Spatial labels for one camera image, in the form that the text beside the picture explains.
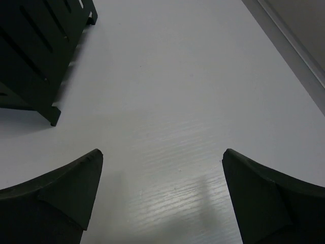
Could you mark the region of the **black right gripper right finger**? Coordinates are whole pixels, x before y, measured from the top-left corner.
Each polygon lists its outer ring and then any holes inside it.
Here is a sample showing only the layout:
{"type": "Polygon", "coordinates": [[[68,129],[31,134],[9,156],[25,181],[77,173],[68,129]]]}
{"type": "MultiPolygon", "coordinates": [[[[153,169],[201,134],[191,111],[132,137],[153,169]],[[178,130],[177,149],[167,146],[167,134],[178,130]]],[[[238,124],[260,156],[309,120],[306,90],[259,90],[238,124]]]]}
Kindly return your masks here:
{"type": "Polygon", "coordinates": [[[243,243],[324,243],[324,188],[227,149],[222,166],[243,243]]]}

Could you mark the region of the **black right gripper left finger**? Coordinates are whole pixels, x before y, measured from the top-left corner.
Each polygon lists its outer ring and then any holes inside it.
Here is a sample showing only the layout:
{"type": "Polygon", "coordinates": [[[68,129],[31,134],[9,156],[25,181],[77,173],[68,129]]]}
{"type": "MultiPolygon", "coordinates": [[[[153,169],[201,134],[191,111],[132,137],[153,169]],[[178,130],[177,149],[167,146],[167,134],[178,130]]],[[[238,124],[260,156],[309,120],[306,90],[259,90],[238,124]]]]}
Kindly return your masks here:
{"type": "Polygon", "coordinates": [[[103,167],[94,149],[46,174],[1,190],[1,243],[80,243],[103,167]]]}

